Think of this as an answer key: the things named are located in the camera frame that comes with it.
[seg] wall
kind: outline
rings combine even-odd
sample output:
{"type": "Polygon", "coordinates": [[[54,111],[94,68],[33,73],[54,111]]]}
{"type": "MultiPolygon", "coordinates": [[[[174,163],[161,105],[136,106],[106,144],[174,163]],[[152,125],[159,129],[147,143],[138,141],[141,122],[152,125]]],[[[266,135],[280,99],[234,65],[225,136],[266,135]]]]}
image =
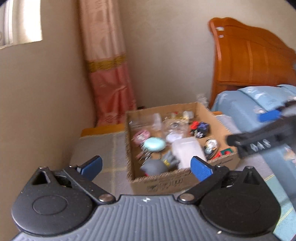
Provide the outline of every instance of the wall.
{"type": "Polygon", "coordinates": [[[77,0],[42,0],[43,40],[0,50],[0,240],[17,233],[10,208],[38,166],[68,164],[95,113],[77,0]]]}
{"type": "Polygon", "coordinates": [[[266,28],[296,49],[296,11],[285,0],[119,0],[138,105],[152,107],[210,96],[213,17],[266,28]]]}

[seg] curtain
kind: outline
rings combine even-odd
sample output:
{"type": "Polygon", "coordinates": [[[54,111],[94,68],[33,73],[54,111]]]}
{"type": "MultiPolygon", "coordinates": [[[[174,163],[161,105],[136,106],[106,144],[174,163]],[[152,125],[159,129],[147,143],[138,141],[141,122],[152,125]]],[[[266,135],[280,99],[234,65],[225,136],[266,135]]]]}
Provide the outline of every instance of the curtain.
{"type": "Polygon", "coordinates": [[[117,0],[80,0],[81,26],[97,125],[124,121],[136,108],[117,0]]]}

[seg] toy figure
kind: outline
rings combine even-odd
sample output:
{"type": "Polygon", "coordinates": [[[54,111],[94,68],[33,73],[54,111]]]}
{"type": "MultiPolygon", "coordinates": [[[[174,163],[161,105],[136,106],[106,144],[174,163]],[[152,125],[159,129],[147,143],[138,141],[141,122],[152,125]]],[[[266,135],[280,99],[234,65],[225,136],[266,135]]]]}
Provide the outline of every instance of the toy figure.
{"type": "Polygon", "coordinates": [[[160,175],[169,169],[175,167],[180,161],[172,154],[171,151],[166,153],[160,160],[147,159],[140,169],[145,172],[147,176],[160,175]]]}
{"type": "Polygon", "coordinates": [[[197,129],[194,131],[195,138],[203,138],[209,133],[210,125],[205,122],[200,122],[197,129]]]}
{"type": "Polygon", "coordinates": [[[192,136],[194,136],[194,132],[197,130],[198,124],[199,124],[198,121],[194,121],[194,122],[192,122],[192,125],[190,126],[190,134],[192,136]]]}

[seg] blue pad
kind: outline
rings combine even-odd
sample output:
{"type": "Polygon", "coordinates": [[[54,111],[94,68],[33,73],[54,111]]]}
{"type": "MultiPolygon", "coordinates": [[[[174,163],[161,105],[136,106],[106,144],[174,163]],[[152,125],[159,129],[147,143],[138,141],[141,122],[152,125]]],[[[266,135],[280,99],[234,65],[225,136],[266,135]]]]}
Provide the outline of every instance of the blue pad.
{"type": "Polygon", "coordinates": [[[80,174],[86,177],[88,180],[92,181],[100,173],[102,168],[102,158],[100,156],[95,156],[94,158],[83,164],[83,166],[81,166],[80,174]]]}
{"type": "Polygon", "coordinates": [[[268,111],[268,112],[263,113],[263,114],[259,114],[258,115],[258,120],[260,122],[274,121],[274,120],[279,119],[280,116],[281,116],[281,111],[272,110],[272,111],[268,111]]]}
{"type": "Polygon", "coordinates": [[[208,178],[213,174],[213,170],[215,169],[213,166],[199,158],[198,156],[194,156],[190,162],[190,169],[195,177],[202,182],[204,179],[208,178]]]}

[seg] gold curtain trim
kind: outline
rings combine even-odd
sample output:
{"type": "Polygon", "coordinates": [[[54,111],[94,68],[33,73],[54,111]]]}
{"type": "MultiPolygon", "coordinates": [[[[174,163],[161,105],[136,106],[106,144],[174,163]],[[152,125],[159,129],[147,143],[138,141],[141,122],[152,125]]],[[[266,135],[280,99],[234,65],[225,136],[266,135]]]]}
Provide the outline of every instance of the gold curtain trim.
{"type": "Polygon", "coordinates": [[[97,70],[108,70],[120,66],[126,61],[126,54],[120,55],[112,60],[104,60],[100,62],[88,61],[88,68],[91,73],[96,72],[97,70]]]}

